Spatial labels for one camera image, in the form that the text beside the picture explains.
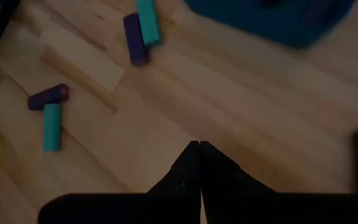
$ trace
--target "blue bin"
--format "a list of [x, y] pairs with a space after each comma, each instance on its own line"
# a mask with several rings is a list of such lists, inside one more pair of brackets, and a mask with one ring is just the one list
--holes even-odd
[[333, 29], [356, 0], [185, 0], [192, 10], [296, 48]]

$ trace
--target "wooden floor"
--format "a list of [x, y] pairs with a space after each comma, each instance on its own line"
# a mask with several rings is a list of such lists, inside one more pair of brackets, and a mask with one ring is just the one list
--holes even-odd
[[[164, 43], [130, 65], [135, 0], [22, 0], [0, 43], [0, 223], [35, 223], [68, 192], [146, 192], [191, 140], [207, 140], [281, 192], [351, 192], [358, 129], [358, 3], [295, 51], [155, 0]], [[59, 83], [62, 151], [42, 152], [26, 100]]]

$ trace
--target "teal block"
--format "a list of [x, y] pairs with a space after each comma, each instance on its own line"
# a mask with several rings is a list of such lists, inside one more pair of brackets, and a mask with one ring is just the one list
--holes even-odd
[[60, 150], [61, 115], [60, 103], [44, 107], [44, 152]]
[[155, 13], [153, 0], [137, 0], [140, 26], [145, 46], [158, 44], [162, 41], [158, 17]]

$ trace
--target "blue container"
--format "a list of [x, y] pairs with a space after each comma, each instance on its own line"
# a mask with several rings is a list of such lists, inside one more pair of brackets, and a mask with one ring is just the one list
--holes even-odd
[[333, 29], [356, 0], [185, 0], [192, 10], [296, 48]]

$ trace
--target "teal cylinder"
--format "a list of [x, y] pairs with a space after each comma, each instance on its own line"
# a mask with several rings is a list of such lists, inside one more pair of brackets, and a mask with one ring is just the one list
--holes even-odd
[[45, 105], [44, 152], [56, 152], [60, 150], [61, 126], [60, 103]]

